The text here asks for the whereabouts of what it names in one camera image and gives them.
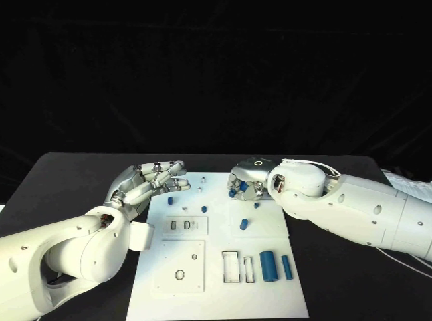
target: white cable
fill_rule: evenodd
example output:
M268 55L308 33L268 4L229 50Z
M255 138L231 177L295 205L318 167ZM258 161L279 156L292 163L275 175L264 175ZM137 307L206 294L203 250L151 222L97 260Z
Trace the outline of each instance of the white cable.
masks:
M326 165L326 164L323 164L323 163L318 163L318 162L314 162L314 161L311 161L311 160L300 160L300 159L294 159L292 161L295 161L295 162L298 162L298 163L310 163L310 164L315 164L315 165L321 165L321 166L324 166L330 171L331 171L331 174L334 175L334 176L340 176L341 175L341 173L331 167L331 166L328 166L328 165Z
M403 266L406 266L408 268L410 268L413 271L422 273L425 276L428 276L429 278L432 278L432 276L429 274L426 274L425 272L419 271L416 268L413 268L410 265L408 265L406 263L400 262L390 254L385 253L377 247L376 249L392 259L395 260L398 263L400 263Z
M415 255L410 254L410 256L425 265L432 269L432 266L422 260L419 259Z

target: white robotic arm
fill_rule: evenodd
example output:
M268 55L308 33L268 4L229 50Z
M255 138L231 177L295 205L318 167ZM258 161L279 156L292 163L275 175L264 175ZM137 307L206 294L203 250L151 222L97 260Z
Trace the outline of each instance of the white robotic arm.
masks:
M229 196L259 199L267 189L285 213L364 245L432 261L432 204L369 179L327 175L303 160L251 158L229 177Z
M84 216L0 238L0 320L36 320L110 280L127 250L150 249L154 227L131 222L150 196L190 189L183 162L135 165L120 174L105 203ZM66 282L48 282L42 261Z

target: robotic hand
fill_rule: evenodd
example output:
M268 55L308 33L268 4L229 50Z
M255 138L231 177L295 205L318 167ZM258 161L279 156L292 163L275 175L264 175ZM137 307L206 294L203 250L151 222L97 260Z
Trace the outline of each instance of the robotic hand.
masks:
M311 161L275 165L249 158L233 167L228 187L229 196L245 201L268 191L290 216L362 245L432 261L432 204L387 185Z
M35 320L117 274L128 248L150 249L154 227L131 222L150 197L190 189L184 163L128 167L102 206L84 216L0 238L0 320ZM42 260L66 282L48 282Z

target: blue cylinder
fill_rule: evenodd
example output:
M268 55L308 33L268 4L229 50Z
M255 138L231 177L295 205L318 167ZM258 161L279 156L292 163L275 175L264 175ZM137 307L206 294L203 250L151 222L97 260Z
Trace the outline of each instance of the blue cylinder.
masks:
M246 226L248 226L248 219L242 219L241 229L246 230Z
M245 192L246 189L248 189L248 184L242 181L241 182L241 191Z
M262 278L265 282L274 282L279 279L277 275L277 262L274 261L274 253L271 251L261 252L261 267L262 267Z
M291 280L294 276L291 275L291 265L288 263L288 257L285 255L282 256L282 265L284 265L287 280Z

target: black table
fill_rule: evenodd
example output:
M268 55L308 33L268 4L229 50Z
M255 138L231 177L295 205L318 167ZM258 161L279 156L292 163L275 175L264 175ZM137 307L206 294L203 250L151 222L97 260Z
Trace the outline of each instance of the black table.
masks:
M0 237L84 215L102 204L112 179L133 164L182 160L190 171L229 172L246 157L49 153L2 211ZM389 184L377 164L364 156L262 157L277 162L282 158L320 161L341 173ZM138 220L147 220L146 213ZM313 320L432 320L432 279L310 221L288 215L285 221ZM399 257L418 265L406 255ZM117 276L68 301L42 321L125 320L137 261L138 253L130 251Z

